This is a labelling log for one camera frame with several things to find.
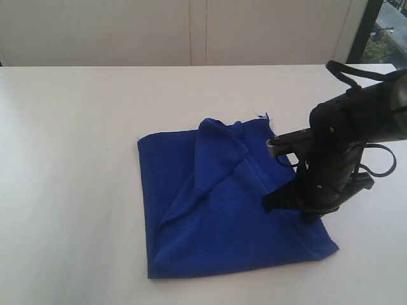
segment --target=folded cloth corner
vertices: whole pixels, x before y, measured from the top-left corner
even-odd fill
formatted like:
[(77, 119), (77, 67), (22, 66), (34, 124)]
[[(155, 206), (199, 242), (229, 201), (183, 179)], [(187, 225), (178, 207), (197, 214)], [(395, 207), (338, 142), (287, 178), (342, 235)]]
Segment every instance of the folded cloth corner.
[(338, 250), (322, 221), (264, 213), (261, 199), (294, 177), (269, 156), (268, 118), (138, 141), (149, 278), (220, 275), (316, 261)]

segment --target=blue cloth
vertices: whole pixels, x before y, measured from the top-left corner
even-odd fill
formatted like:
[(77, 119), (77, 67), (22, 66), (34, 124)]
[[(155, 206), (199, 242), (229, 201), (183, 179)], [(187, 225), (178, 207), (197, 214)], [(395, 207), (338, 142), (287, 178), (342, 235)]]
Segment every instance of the blue cloth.
[(268, 118), (232, 126), (205, 119), (198, 130), (138, 142), (149, 278), (235, 273), (338, 250), (321, 221), (264, 212), (262, 196), (294, 177), (268, 155), (270, 137)]

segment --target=white cabinet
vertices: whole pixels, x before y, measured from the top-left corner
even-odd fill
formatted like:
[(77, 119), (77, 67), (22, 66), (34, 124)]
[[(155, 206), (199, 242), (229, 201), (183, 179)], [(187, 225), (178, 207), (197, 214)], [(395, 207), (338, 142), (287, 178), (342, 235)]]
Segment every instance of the white cabinet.
[(345, 61), (367, 0), (2, 0), (6, 65)]

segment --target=cloth fold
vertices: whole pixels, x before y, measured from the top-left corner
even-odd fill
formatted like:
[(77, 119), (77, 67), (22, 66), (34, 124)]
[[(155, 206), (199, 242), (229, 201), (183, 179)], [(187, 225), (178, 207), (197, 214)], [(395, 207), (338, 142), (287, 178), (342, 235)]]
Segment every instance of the cloth fold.
[(205, 119), (198, 130), (138, 142), (149, 278), (234, 273), (338, 250), (321, 221), (264, 213), (261, 198), (294, 177), (268, 155), (270, 137), (268, 118), (231, 126)]

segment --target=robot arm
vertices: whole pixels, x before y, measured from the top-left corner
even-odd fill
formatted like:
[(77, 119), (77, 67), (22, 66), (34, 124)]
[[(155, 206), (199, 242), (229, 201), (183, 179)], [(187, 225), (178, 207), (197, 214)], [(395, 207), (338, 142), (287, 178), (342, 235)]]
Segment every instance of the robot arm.
[[(337, 211), (362, 189), (372, 188), (372, 176), (385, 177), (396, 168), (392, 151), (378, 143), (407, 139), (407, 70), (379, 74), (334, 61), (326, 67), (351, 88), (314, 108), (310, 128), (267, 141), (270, 154), (297, 171), (294, 180), (263, 198), (266, 213), (278, 208), (301, 210), (304, 219), (313, 222)], [(361, 88), (344, 73), (381, 83)], [(394, 162), (387, 172), (374, 173), (361, 164), (363, 150), (370, 147), (392, 154)], [(290, 153), (298, 164), (279, 161), (279, 156)], [(359, 173), (360, 168), (366, 172)]]

